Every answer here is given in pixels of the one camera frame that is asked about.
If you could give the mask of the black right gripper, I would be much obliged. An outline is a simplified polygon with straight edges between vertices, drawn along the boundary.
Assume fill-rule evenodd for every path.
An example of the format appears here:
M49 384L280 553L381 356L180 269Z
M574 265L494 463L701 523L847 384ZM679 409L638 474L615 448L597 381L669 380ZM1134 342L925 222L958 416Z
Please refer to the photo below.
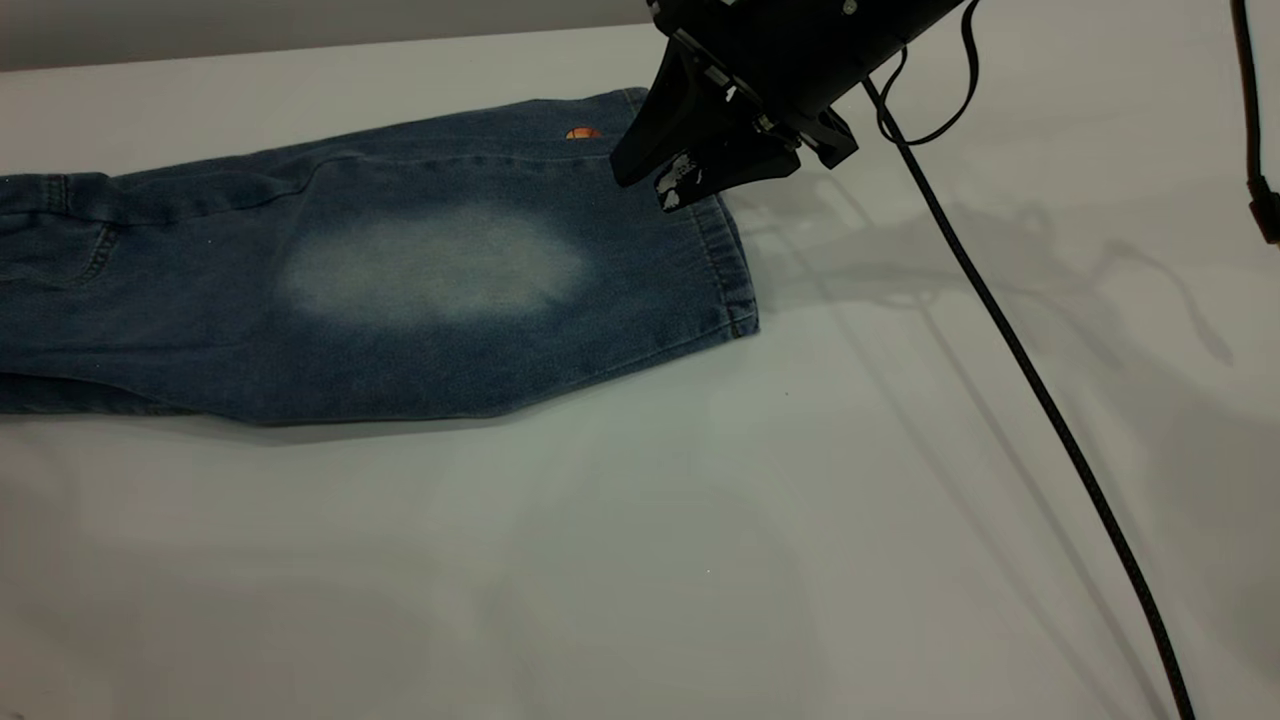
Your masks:
M791 176L803 143L828 168L858 150L832 105L892 54L891 1L650 1L648 10L668 44L611 154L620 186L659 170L658 202L675 213ZM774 129L758 129L762 118Z

